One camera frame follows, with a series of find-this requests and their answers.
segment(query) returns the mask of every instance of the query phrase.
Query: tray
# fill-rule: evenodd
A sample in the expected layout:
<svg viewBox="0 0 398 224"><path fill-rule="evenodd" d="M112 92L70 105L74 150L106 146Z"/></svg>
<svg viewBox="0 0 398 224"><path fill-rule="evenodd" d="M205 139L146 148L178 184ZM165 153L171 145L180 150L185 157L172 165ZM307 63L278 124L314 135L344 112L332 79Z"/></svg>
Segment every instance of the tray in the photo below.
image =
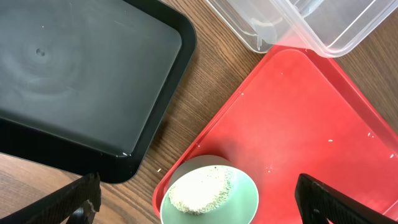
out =
<svg viewBox="0 0 398 224"><path fill-rule="evenodd" d="M274 47L160 181L155 213L173 171L193 157L221 156L255 181L252 223L301 223L299 174L398 218L398 137L337 63Z"/></svg>
<svg viewBox="0 0 398 224"><path fill-rule="evenodd" d="M0 30L0 152L133 177L195 51L190 21L156 0L18 0Z"/></svg>

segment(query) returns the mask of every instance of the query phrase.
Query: wooden table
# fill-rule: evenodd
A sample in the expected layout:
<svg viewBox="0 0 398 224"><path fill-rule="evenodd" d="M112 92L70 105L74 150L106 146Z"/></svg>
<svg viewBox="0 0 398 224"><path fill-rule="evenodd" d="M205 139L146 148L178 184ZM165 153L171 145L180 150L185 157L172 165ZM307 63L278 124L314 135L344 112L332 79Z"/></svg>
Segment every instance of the wooden table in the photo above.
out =
<svg viewBox="0 0 398 224"><path fill-rule="evenodd" d="M194 23L197 52L138 174L124 184L102 184L102 206L95 223L160 223L152 210L157 183L263 57L246 49L204 0L165 2L187 14ZM396 132L397 37L398 11L350 54L337 59ZM0 217L76 178L67 172L0 155Z"/></svg>

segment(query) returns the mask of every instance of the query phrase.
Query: plastic container lid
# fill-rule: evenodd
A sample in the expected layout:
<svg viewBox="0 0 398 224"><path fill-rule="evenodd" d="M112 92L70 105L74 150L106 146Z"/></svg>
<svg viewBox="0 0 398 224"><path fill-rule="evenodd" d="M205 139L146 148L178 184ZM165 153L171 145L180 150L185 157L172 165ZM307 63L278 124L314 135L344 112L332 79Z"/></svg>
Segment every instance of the plastic container lid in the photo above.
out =
<svg viewBox="0 0 398 224"><path fill-rule="evenodd" d="M350 52L397 6L397 0L206 0L247 47L312 49L322 57Z"/></svg>

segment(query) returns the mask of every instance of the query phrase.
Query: red tray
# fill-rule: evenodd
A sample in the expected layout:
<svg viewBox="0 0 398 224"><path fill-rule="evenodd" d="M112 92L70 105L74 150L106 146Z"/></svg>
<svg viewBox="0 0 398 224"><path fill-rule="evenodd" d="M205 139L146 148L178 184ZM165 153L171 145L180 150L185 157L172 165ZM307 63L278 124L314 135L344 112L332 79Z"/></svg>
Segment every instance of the red tray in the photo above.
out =
<svg viewBox="0 0 398 224"><path fill-rule="evenodd" d="M153 196L155 213L184 161L222 156L255 181L252 223L301 223L294 190L307 173L398 220L398 137L333 59L274 47L250 73Z"/></svg>

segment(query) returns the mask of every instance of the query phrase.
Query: black tray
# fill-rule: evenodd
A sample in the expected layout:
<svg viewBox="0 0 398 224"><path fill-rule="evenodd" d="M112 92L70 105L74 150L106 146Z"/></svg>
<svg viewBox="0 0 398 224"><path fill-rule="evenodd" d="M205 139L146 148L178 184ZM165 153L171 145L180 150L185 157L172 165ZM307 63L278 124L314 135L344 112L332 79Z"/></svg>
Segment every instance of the black tray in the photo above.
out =
<svg viewBox="0 0 398 224"><path fill-rule="evenodd" d="M0 152L129 180L195 51L190 21L157 0L2 5Z"/></svg>

